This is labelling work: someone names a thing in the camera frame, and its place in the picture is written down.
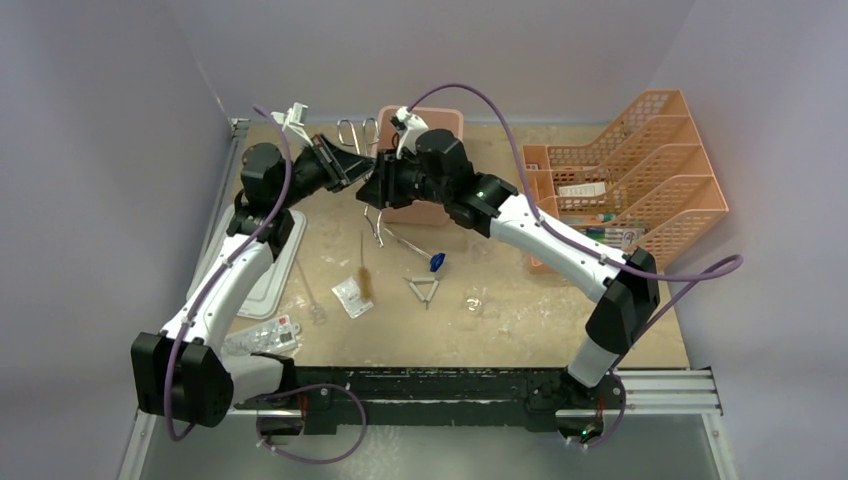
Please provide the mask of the metal crucible tongs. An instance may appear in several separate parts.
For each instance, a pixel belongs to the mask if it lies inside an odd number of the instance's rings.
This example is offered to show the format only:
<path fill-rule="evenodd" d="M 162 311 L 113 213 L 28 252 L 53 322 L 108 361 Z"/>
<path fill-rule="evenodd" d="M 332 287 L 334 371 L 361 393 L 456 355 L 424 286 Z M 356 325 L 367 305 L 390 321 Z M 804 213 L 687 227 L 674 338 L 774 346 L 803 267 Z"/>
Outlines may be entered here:
<path fill-rule="evenodd" d="M 368 117 L 359 122 L 350 119 L 340 119 L 336 122 L 337 139 L 345 147 L 352 147 L 357 154 L 362 156 L 370 156 L 372 148 L 375 147 L 380 139 L 379 125 L 375 118 Z M 366 205 L 363 211 L 363 217 L 369 224 L 372 235 L 375 238 L 380 248 L 384 247 L 382 237 L 382 215 L 383 213 L 376 210 L 377 216 L 371 217 L 373 208 Z"/>

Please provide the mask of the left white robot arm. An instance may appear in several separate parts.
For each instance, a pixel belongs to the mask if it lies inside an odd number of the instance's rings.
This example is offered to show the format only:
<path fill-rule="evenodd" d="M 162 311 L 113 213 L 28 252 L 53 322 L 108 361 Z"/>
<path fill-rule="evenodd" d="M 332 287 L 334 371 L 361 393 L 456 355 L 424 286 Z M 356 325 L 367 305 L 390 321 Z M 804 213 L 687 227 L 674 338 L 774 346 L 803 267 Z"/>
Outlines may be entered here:
<path fill-rule="evenodd" d="M 242 162 L 242 189 L 213 266 L 171 320 L 132 343 L 135 390 L 144 413 L 214 427 L 247 400 L 261 397 L 284 409 L 297 399 L 292 359 L 271 353 L 226 357 L 224 340 L 265 272 L 274 264 L 292 266 L 305 230 L 305 218 L 293 206 L 320 189 L 351 186 L 375 161 L 317 134 L 295 161 L 265 142 L 248 147 Z"/>

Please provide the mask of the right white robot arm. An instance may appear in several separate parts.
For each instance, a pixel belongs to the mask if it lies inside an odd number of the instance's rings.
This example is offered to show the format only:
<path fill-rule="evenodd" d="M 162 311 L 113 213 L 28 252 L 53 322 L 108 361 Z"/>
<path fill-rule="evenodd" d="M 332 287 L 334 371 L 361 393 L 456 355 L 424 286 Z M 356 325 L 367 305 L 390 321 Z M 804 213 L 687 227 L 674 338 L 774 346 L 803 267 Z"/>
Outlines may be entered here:
<path fill-rule="evenodd" d="M 612 248 L 542 215 L 514 185 L 476 171 L 463 143 L 447 130 L 425 132 L 413 149 L 379 151 L 356 197 L 378 210 L 415 201 L 438 204 L 458 226 L 537 258 L 594 302 L 586 337 L 561 381 L 563 397 L 573 406 L 584 407 L 599 396 L 600 381 L 629 352 L 658 307 L 652 254 Z"/>

